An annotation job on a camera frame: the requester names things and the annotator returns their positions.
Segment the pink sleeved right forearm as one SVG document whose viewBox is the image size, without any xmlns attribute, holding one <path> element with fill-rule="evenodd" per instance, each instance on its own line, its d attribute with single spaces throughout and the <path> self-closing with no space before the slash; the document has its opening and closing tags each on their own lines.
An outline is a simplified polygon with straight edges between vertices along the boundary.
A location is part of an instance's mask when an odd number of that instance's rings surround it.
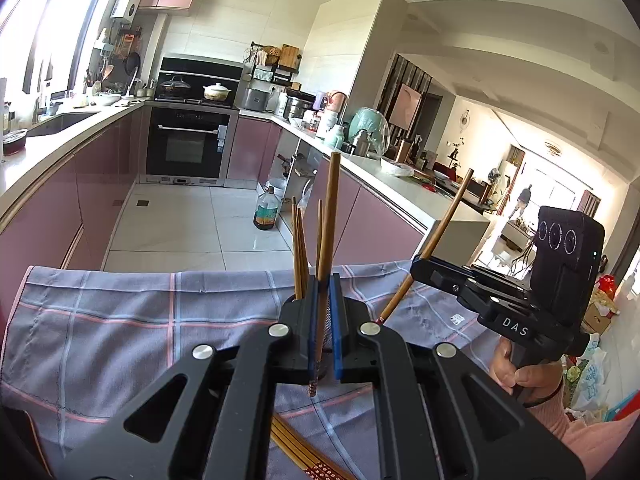
<svg viewBox="0 0 640 480">
<path fill-rule="evenodd" d="M 561 387 L 544 402 L 525 407 L 582 462 L 587 479 L 639 478 L 639 411 L 621 420 L 586 425 L 570 420 Z"/>
</svg>

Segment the right hand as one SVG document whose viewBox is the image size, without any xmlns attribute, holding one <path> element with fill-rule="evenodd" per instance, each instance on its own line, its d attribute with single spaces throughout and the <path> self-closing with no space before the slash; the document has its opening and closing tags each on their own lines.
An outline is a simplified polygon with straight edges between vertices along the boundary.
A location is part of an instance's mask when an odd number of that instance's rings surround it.
<svg viewBox="0 0 640 480">
<path fill-rule="evenodd" d="M 528 391 L 524 403 L 535 405 L 551 399 L 561 388 L 561 362 L 527 365 L 516 368 L 511 358 L 512 342 L 501 337 L 489 367 L 489 376 L 507 393 L 515 387 Z"/>
</svg>

